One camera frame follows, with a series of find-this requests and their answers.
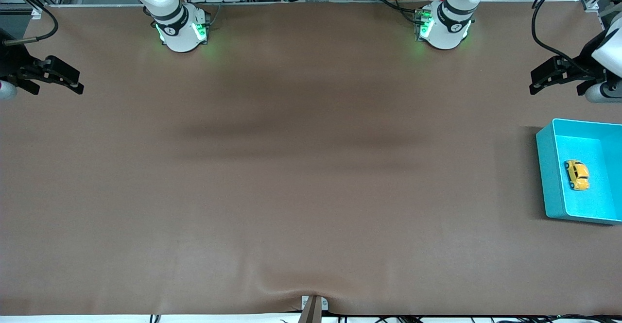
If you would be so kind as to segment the yellow beetle toy car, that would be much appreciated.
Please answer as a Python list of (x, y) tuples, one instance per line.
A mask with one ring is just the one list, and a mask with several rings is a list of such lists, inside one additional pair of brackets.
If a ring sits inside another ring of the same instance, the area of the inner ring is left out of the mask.
[(589, 190), (589, 170), (582, 161), (577, 159), (568, 160), (564, 162), (564, 168), (566, 168), (572, 190)]

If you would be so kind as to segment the teal plastic bin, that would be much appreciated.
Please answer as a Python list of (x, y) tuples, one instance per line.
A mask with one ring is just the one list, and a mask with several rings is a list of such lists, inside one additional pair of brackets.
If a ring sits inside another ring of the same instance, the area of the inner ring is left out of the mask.
[[(553, 119), (536, 145), (547, 217), (622, 225), (622, 124)], [(567, 161), (584, 163), (588, 189), (571, 187)]]

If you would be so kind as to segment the brown table mat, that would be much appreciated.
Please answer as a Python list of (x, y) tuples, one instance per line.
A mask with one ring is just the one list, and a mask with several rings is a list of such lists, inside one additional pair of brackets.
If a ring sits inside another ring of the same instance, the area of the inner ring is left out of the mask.
[(54, 7), (80, 71), (0, 101), (0, 315), (622, 315), (622, 226), (546, 217), (535, 135), (622, 122), (549, 58), (530, 2), (452, 51), (382, 3), (222, 7), (175, 53), (141, 7)]

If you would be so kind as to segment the grey metal mat bracket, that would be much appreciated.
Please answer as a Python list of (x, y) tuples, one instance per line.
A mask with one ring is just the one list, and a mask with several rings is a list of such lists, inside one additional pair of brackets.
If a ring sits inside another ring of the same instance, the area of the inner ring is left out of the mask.
[(322, 323), (323, 313), (328, 311), (328, 299), (322, 296), (302, 296), (301, 314), (297, 323)]

